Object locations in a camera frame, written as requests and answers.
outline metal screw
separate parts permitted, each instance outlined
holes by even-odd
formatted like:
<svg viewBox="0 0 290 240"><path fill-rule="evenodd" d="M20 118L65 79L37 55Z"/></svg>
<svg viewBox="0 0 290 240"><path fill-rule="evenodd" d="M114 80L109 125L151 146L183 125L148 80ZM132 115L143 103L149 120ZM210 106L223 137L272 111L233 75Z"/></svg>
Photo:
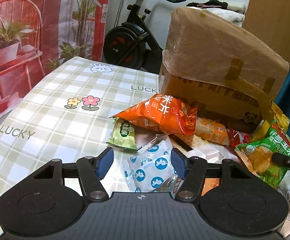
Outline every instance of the metal screw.
<svg viewBox="0 0 290 240"><path fill-rule="evenodd" d="M90 197L94 198L94 199L102 199L106 196L106 193L100 190L96 190L93 191L92 193L90 193Z"/></svg>
<svg viewBox="0 0 290 240"><path fill-rule="evenodd" d="M191 191L183 190L183 191L181 191L181 192L178 192L178 196L179 196L180 198L189 199L189 198L194 197L194 194L193 194Z"/></svg>

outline black cloth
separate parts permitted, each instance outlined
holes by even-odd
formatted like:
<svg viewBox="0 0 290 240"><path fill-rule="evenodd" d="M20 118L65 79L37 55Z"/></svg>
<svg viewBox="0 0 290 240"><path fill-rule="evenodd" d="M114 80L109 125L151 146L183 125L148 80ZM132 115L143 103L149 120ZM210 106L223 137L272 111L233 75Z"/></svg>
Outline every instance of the black cloth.
<svg viewBox="0 0 290 240"><path fill-rule="evenodd" d="M220 2L219 0L210 0L208 2L205 3L197 3L197 2L191 2L188 5L186 5L187 7L197 7L197 8L202 8L202 9L206 9L206 8L221 8L226 10L228 3L226 2Z"/></svg>

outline potted plant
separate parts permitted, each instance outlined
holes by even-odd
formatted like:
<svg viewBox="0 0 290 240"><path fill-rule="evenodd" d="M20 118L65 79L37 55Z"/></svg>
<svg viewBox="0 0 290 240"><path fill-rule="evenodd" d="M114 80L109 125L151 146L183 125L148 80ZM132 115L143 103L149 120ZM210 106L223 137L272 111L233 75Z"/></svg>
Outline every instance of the potted plant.
<svg viewBox="0 0 290 240"><path fill-rule="evenodd" d="M22 39L27 38L35 30L30 29L29 25L22 22L7 22L0 17L0 65L17 58L18 46Z"/></svg>
<svg viewBox="0 0 290 240"><path fill-rule="evenodd" d="M88 49L92 46L88 44L88 40L93 35L93 30L88 18L96 10L96 7L101 6L101 4L97 0L76 0L76 2L78 10L72 12L72 19L77 21L72 26L75 45L67 42L59 45L61 49L60 58L56 60L49 59L50 64L46 66L49 69L48 72L58 68L61 64L75 56L91 59Z"/></svg>

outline white snack packet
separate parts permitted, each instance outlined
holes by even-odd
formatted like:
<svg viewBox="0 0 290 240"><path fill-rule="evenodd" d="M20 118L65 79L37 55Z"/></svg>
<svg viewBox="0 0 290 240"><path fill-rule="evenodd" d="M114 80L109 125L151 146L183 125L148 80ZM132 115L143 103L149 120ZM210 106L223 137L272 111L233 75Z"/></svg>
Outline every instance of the white snack packet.
<svg viewBox="0 0 290 240"><path fill-rule="evenodd" d="M172 144L161 141L143 153L125 160L123 170L132 192L151 192L171 180L176 172L171 164Z"/></svg>

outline bunny print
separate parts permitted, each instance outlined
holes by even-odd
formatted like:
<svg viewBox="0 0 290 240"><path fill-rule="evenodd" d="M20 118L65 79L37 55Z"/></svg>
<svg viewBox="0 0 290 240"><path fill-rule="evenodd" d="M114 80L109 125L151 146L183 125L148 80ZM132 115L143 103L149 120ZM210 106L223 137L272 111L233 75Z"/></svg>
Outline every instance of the bunny print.
<svg viewBox="0 0 290 240"><path fill-rule="evenodd" d="M277 188L277 192L279 192L283 197L285 197L286 201L287 201L287 205L289 206L289 213L287 215L286 220L290 221L290 190L288 189L286 191L286 193L284 194L283 191L278 187Z"/></svg>
<svg viewBox="0 0 290 240"><path fill-rule="evenodd" d="M112 71L112 65L102 65L99 63L93 63L93 67L91 67L92 72L104 72L109 73Z"/></svg>

